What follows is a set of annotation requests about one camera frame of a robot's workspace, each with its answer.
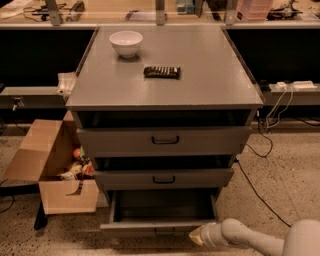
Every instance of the speckled floor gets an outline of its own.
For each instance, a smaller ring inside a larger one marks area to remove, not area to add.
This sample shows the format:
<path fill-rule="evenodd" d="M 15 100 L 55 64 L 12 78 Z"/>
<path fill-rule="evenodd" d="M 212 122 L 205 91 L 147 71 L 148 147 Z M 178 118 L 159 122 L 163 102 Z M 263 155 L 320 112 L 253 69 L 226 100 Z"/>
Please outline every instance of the speckled floor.
<path fill-rule="evenodd" d="M 258 157 L 245 147 L 240 163 L 258 194 L 287 223 L 307 218 L 320 220 L 320 130 L 302 123 L 289 127 L 268 134 L 274 146 L 267 158 Z M 0 180 L 22 139 L 23 131 L 15 127 L 8 127 L 0 136 Z M 270 147 L 256 130 L 248 144 L 260 154 Z M 283 238 L 288 227 L 256 196 L 238 163 L 234 170 L 217 202 L 220 220 L 236 218 L 254 230 Z M 2 186 L 13 183 L 7 181 Z M 0 211 L 10 205 L 11 199 L 0 199 Z M 109 208 L 98 208 L 92 214 L 50 215 L 48 225 L 36 231 L 33 225 L 39 195 L 14 199 L 13 206 L 0 214 L 0 255 L 260 255 L 253 249 L 208 250 L 193 244 L 188 237 L 109 238 L 99 230 L 99 225 L 107 222 Z"/>

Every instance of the box flap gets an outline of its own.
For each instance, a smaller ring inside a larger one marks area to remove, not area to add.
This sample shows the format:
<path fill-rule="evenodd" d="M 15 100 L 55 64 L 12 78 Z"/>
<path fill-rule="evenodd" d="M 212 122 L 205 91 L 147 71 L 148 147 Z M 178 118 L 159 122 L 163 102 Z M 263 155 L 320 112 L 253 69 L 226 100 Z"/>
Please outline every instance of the box flap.
<path fill-rule="evenodd" d="M 35 120 L 4 178 L 38 181 L 42 175 L 56 175 L 71 162 L 72 150 L 62 121 Z"/>

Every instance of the cardboard box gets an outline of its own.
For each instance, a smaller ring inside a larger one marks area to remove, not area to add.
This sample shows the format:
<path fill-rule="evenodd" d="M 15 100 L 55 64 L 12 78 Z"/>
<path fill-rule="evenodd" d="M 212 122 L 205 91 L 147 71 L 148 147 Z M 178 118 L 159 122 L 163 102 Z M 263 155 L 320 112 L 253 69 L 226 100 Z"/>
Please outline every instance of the cardboard box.
<path fill-rule="evenodd" d="M 60 181 L 72 162 L 72 152 L 79 143 L 72 116 L 63 121 L 35 120 L 13 157 L 5 179 L 38 181 L 46 214 L 94 212 L 99 189 L 95 180 Z"/>

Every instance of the black wire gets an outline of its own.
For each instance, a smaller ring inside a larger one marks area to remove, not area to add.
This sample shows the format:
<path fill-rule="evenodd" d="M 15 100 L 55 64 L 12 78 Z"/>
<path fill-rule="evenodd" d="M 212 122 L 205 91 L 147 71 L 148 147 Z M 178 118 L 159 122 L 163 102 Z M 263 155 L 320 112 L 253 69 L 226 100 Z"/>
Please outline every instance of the black wire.
<path fill-rule="evenodd" d="M 3 183 L 5 183 L 7 180 L 8 180 L 8 179 L 2 181 L 2 182 L 0 183 L 0 186 L 1 186 Z M 13 204 L 14 204 L 14 196 L 11 196 L 11 198 L 12 198 L 11 204 L 10 204 L 6 209 L 0 211 L 0 214 L 8 211 L 8 210 L 13 206 Z"/>
<path fill-rule="evenodd" d="M 276 216 L 279 218 L 279 220 L 281 220 L 286 226 L 291 227 L 291 225 L 288 224 L 283 218 L 281 218 L 280 215 L 277 214 L 277 213 L 271 208 L 271 206 L 258 194 L 257 190 L 254 188 L 254 186 L 253 186 L 251 180 L 249 179 L 248 175 L 247 175 L 247 174 L 245 173 L 245 171 L 243 170 L 243 168 L 242 168 L 239 160 L 238 160 L 238 164 L 239 164 L 239 167 L 240 167 L 241 172 L 242 172 L 243 175 L 246 177 L 246 179 L 247 179 L 247 181 L 249 182 L 252 190 L 254 191 L 254 193 L 256 194 L 256 196 L 261 200 L 261 202 L 264 203 L 264 204 L 268 207 L 268 209 L 269 209 L 274 215 L 276 215 Z"/>
<path fill-rule="evenodd" d="M 311 126 L 320 126 L 320 123 L 319 124 L 313 124 L 313 123 L 309 123 L 308 121 L 305 121 L 303 119 L 300 119 L 298 117 L 295 117 L 295 119 L 297 119 L 298 121 L 300 122 L 303 122 L 305 124 L 308 124 L 308 125 L 311 125 Z M 316 119 L 313 119 L 313 118 L 309 118 L 311 121 L 316 121 L 316 122 L 320 122 L 319 120 L 316 120 Z"/>
<path fill-rule="evenodd" d="M 247 146 L 248 148 L 250 148 L 250 149 L 253 151 L 253 153 L 255 153 L 257 156 L 266 158 L 266 157 L 271 153 L 271 151 L 272 151 L 272 149 L 273 149 L 273 141 L 272 141 L 270 138 L 268 138 L 267 136 L 265 136 L 265 135 L 261 132 L 261 129 L 260 129 L 260 119 L 259 119 L 259 117 L 257 117 L 257 120 L 258 120 L 258 131 L 259 131 L 259 133 L 261 134 L 262 137 L 264 137 L 265 139 L 267 139 L 267 140 L 270 141 L 270 149 L 269 149 L 269 151 L 268 151 L 265 155 L 261 155 L 261 154 L 259 154 L 256 150 L 254 150 L 249 144 L 246 144 L 246 146 Z"/>

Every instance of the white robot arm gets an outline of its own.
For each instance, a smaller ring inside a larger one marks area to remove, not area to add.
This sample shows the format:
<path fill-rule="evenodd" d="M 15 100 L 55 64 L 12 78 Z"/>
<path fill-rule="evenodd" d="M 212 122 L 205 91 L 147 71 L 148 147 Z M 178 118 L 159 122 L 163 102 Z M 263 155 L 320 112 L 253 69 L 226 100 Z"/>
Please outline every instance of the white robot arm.
<path fill-rule="evenodd" d="M 253 231 L 236 219 L 203 225 L 192 231 L 190 238 L 211 248 L 246 245 L 265 256 L 320 255 L 320 222 L 315 220 L 297 222 L 284 240 Z"/>

